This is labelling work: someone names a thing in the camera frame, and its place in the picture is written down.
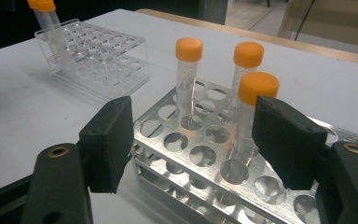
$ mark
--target table surface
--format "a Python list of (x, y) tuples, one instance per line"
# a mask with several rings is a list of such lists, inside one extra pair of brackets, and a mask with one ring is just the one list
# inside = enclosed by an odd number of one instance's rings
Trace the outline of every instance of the table surface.
[[(358, 55), (148, 9), (116, 10), (87, 21), (144, 36), (150, 80), (131, 95), (134, 119), (175, 87), (177, 39), (202, 40), (200, 78), (230, 87), (241, 41), (265, 47), (258, 70), (281, 82), (278, 98), (304, 114), (358, 133)], [(75, 143), (105, 101), (54, 78), (35, 39), (0, 49), (0, 187), (32, 173), (46, 147)], [(135, 179), (128, 165), (117, 195), (91, 194), (95, 223), (201, 223), (183, 205)]]

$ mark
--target floor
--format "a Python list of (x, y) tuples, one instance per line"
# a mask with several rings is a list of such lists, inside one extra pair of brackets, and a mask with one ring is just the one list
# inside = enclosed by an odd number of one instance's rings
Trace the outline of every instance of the floor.
[[(278, 35), (287, 8), (285, 0), (228, 0), (226, 25), (266, 35)], [(300, 34), (297, 41), (358, 53), (358, 46)]]

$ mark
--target test tube rack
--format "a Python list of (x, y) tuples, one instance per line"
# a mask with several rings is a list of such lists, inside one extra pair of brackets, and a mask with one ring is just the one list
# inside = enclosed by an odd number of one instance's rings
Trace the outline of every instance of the test tube rack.
[(51, 53), (48, 30), (35, 33), (57, 77), (106, 99), (129, 95), (148, 81), (144, 38), (79, 20), (64, 22), (57, 29), (67, 58)]
[[(260, 154), (249, 162), (228, 159), (235, 129), (225, 124), (231, 90), (196, 81), (195, 113), (175, 116), (175, 89), (134, 123), (132, 164), (151, 184), (212, 223), (320, 223), (311, 190), (285, 189)], [(314, 119), (335, 141), (358, 144), (358, 135)], [(243, 179), (229, 178), (230, 167)]]

